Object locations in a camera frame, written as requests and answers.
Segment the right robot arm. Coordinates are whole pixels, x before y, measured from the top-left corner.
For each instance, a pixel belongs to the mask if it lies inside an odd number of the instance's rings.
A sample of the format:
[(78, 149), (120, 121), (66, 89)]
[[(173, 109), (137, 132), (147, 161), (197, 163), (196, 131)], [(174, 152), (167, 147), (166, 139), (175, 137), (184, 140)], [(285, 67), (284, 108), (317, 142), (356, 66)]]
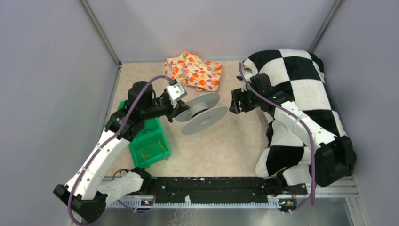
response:
[(240, 73), (237, 79), (243, 85), (231, 92), (230, 112), (239, 114), (259, 107), (286, 126), (311, 151), (310, 164), (298, 164), (283, 170), (282, 177), (276, 181), (280, 193), (288, 194), (295, 185), (304, 183), (327, 187), (353, 173), (357, 157), (347, 136), (338, 137), (317, 124), (299, 109), (291, 96), (275, 91), (268, 75), (245, 72)]

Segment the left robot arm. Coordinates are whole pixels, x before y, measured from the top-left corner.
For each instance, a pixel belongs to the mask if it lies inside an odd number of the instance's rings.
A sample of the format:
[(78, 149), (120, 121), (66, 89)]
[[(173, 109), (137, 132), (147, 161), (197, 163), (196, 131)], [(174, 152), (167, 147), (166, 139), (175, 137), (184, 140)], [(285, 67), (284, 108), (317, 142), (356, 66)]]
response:
[(73, 223), (86, 226), (97, 221), (106, 207), (121, 197), (150, 191), (151, 175), (140, 167), (106, 184), (102, 180), (121, 151), (144, 129), (146, 120), (165, 116), (172, 121), (188, 109), (183, 101), (186, 94), (183, 84), (177, 81), (169, 81), (158, 97), (151, 82), (133, 84), (124, 106), (110, 116), (81, 168), (68, 182), (54, 188), (54, 195), (67, 206)]

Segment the grey plastic cable spool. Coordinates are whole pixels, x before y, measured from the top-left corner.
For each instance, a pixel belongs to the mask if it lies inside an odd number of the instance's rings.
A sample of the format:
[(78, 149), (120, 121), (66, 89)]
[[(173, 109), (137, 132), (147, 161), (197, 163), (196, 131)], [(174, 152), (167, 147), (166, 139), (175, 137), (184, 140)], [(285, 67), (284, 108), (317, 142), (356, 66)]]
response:
[(218, 123), (228, 111), (227, 107), (217, 105), (219, 100), (218, 93), (206, 93), (186, 102), (189, 109), (175, 117), (178, 122), (186, 122), (181, 133), (192, 135)]

